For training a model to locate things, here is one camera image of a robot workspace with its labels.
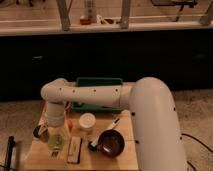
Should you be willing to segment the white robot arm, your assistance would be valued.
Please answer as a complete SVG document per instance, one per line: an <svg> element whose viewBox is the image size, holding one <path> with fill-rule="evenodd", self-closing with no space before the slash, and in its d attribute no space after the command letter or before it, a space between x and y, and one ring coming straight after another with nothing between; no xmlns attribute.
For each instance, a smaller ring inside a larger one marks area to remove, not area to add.
<svg viewBox="0 0 213 171"><path fill-rule="evenodd" d="M41 88L41 97L47 104L46 121L53 127L63 124L67 101L130 111L139 169L187 171L175 102L163 81L144 77L132 85L72 87L59 78Z"/></svg>

